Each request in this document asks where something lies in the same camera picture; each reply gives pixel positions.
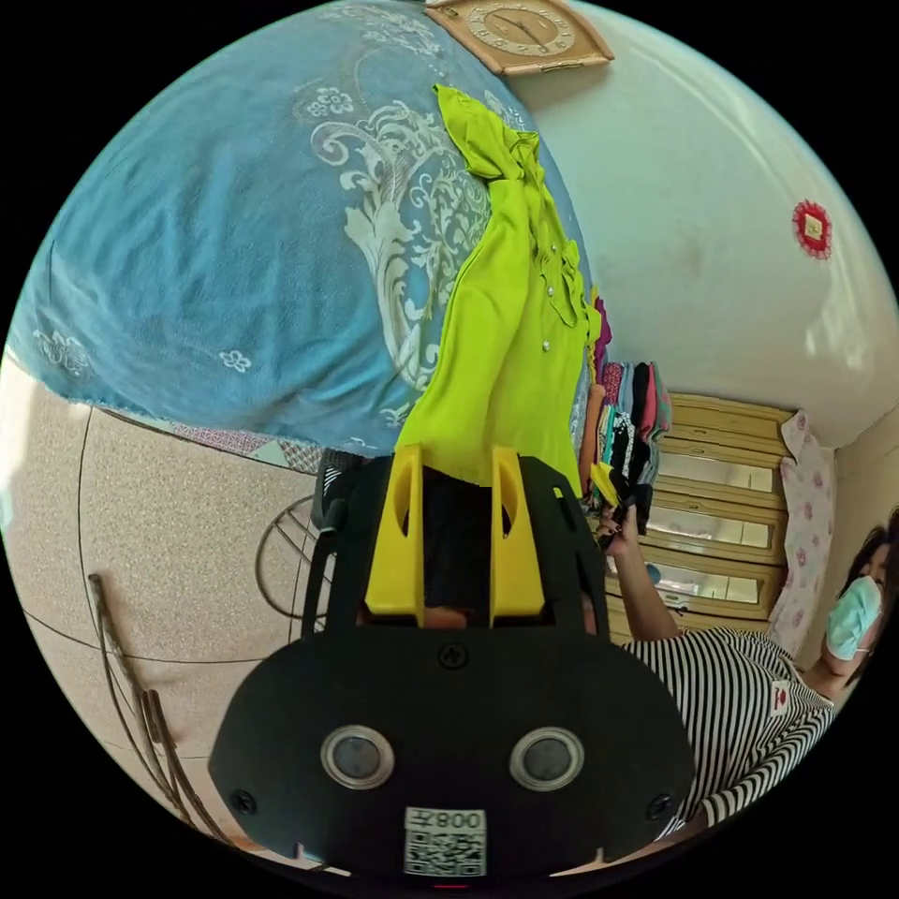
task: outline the striped shirt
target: striped shirt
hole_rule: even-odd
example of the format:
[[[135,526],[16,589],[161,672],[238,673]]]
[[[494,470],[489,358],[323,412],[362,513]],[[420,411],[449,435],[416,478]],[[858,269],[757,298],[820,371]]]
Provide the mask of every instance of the striped shirt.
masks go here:
[[[781,781],[833,721],[770,638],[726,628],[691,630],[624,647],[664,682],[693,746],[696,777],[659,838],[705,809],[709,827]]]

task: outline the clock face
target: clock face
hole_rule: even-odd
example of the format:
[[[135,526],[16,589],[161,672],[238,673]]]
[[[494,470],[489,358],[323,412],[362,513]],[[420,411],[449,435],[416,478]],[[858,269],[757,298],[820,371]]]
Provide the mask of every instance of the clock face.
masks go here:
[[[556,56],[574,46],[571,23],[539,0],[497,0],[465,13],[465,23],[480,41],[521,56]]]

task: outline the tiled floor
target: tiled floor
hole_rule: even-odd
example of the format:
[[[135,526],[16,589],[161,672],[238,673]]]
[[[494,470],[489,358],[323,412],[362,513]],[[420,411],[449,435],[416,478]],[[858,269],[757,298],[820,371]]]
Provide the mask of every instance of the tiled floor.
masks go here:
[[[237,839],[207,758],[237,685],[295,636],[263,600],[257,551],[261,543],[258,580],[271,600],[286,609],[295,594],[302,601],[305,566],[287,539],[302,546],[301,528],[287,518],[266,530],[313,489],[306,475],[69,405],[12,363],[0,368],[3,537],[41,653],[86,727],[165,804],[109,696],[86,584],[99,573],[125,651],[141,684],[159,693],[194,790]],[[295,512],[300,522],[307,515],[308,504]],[[119,698],[134,728],[130,694]]]

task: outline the blue bedspread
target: blue bedspread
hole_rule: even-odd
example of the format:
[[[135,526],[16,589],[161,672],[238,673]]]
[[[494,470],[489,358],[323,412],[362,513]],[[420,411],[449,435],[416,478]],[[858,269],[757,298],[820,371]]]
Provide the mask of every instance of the blue bedspread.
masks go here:
[[[69,400],[390,453],[490,216],[432,85],[524,107],[422,4],[341,0],[188,72],[76,186],[8,345]],[[540,158],[568,234],[567,191]],[[572,413],[580,444],[586,367]]]

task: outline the black hair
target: black hair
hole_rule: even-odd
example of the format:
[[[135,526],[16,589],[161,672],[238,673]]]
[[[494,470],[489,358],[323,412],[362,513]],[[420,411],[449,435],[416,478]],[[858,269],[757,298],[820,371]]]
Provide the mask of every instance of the black hair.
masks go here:
[[[889,546],[890,548],[887,552],[887,561],[885,565],[886,576],[883,582],[883,612],[880,620],[880,631],[877,635],[878,641],[880,639],[880,634],[883,633],[883,628],[886,627],[890,619],[893,607],[896,604],[897,594],[899,594],[899,506],[893,507],[890,520],[886,527],[879,524],[867,536],[865,542],[862,544],[862,548],[852,560],[852,565],[849,566],[849,573],[846,578],[846,584],[843,586],[843,593],[847,591],[849,585],[852,584],[853,581],[856,581],[861,577],[862,569],[871,561],[874,553],[884,545]],[[857,681],[862,675],[862,672],[867,667],[868,659],[871,657],[876,646],[877,643],[875,642],[875,644],[869,648],[868,653],[862,660],[862,664],[859,665],[848,679],[847,686],[854,681]]]

